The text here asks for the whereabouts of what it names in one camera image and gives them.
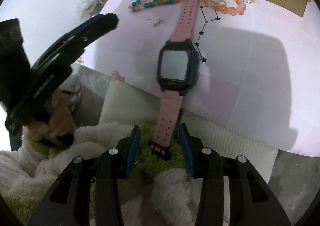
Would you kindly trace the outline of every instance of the watch strap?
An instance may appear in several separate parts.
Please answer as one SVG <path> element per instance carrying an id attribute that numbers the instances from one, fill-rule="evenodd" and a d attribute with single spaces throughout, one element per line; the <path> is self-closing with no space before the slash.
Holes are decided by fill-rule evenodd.
<path id="1" fill-rule="evenodd" d="M 183 1 L 177 25 L 170 37 L 171 42 L 183 42 L 191 38 L 197 7 L 198 0 Z"/>
<path id="2" fill-rule="evenodd" d="M 170 145 L 181 108 L 182 98 L 183 97 L 179 95 L 179 92 L 167 90 L 162 94 L 156 133 L 153 136 L 152 141 L 163 148 L 167 148 Z"/>

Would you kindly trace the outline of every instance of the human hand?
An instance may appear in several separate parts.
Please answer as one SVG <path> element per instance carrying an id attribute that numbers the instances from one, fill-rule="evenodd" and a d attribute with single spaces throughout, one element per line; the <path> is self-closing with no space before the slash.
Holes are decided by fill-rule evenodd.
<path id="1" fill-rule="evenodd" d="M 23 133 L 29 138 L 39 141 L 43 134 L 50 131 L 50 136 L 55 138 L 75 130 L 71 112 L 67 106 L 67 99 L 62 97 L 61 90 L 57 89 L 52 95 L 51 104 L 54 111 L 47 123 L 32 119 L 29 124 L 23 127 Z"/>

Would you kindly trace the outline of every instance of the blue gripper pad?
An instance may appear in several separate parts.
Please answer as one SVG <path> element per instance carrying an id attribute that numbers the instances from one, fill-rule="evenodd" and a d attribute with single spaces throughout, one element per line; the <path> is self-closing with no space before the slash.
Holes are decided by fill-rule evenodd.
<path id="1" fill-rule="evenodd" d="M 139 149 L 140 138 L 141 138 L 140 127 L 135 125 L 131 133 L 131 136 L 129 138 L 129 143 L 131 144 L 131 146 L 129 148 L 129 152 L 126 158 L 125 173 L 127 176 L 129 176 L 133 171 L 133 167 L 134 167 L 136 156 Z"/>
<path id="2" fill-rule="evenodd" d="M 195 174 L 195 157 L 190 144 L 190 135 L 186 124 L 181 124 L 179 127 L 179 141 L 182 148 L 184 163 L 186 165 L 187 172 L 193 177 Z"/>

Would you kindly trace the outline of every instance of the smartwatch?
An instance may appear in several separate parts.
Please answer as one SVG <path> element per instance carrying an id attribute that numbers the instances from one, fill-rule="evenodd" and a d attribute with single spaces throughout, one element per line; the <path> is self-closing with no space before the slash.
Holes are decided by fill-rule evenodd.
<path id="1" fill-rule="evenodd" d="M 160 85 L 161 108 L 156 132 L 149 146 L 153 154 L 170 159 L 168 147 L 175 129 L 182 98 L 196 85 L 200 54 L 191 41 L 198 0 L 184 0 L 177 25 L 160 50 L 157 81 Z"/>

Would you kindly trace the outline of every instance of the gray floor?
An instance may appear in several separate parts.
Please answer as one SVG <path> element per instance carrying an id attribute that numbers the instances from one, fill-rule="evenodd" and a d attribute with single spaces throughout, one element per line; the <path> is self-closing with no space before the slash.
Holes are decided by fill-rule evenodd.
<path id="1" fill-rule="evenodd" d="M 80 84 L 83 100 L 76 111 L 77 126 L 97 125 L 110 77 L 80 66 L 65 83 Z M 320 158 L 305 157 L 279 151 L 269 186 L 294 225 L 305 213 L 320 187 Z"/>

